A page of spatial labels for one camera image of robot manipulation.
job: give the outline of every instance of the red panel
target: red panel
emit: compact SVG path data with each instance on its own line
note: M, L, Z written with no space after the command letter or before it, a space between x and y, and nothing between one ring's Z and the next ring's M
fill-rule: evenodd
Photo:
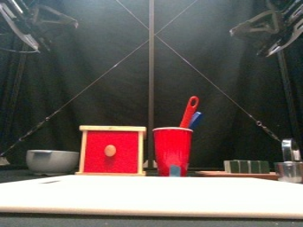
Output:
M116 154L108 157L106 145ZM125 131L88 131L84 172L137 173L139 133Z

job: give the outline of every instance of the red wooden box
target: red wooden box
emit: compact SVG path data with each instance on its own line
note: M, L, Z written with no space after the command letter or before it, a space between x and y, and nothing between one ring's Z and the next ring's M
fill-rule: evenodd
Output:
M144 127L80 126L80 175L144 176Z

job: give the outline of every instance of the gray bowl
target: gray bowl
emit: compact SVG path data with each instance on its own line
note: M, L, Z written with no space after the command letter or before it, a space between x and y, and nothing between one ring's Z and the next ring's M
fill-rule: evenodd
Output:
M26 166L36 175L57 176L70 173L78 164L78 153L28 150Z

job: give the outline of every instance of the red plastic cup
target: red plastic cup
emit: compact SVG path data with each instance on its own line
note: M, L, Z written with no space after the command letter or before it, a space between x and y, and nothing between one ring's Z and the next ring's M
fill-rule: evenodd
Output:
M159 176L185 176L193 131L165 127L152 132Z

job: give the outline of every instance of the wooden knob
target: wooden knob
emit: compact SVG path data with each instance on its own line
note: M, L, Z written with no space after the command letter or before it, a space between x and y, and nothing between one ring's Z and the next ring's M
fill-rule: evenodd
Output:
M106 146L105 146L104 153L105 153L105 155L106 155L108 157L112 157L112 156L115 155L116 151L117 151L117 150L116 150L115 145L106 145Z

